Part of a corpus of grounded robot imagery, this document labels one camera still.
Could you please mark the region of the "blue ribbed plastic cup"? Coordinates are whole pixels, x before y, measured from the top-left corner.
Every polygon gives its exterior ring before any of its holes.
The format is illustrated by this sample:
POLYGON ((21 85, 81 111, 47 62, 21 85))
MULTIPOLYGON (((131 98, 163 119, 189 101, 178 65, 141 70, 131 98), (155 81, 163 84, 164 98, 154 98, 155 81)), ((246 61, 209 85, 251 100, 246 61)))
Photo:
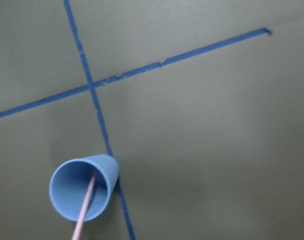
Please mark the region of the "blue ribbed plastic cup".
POLYGON ((54 209, 65 219, 78 220, 94 172, 86 222, 107 208, 120 175, 118 162, 110 155, 100 154, 68 160, 54 171, 49 182, 49 197, 54 209))

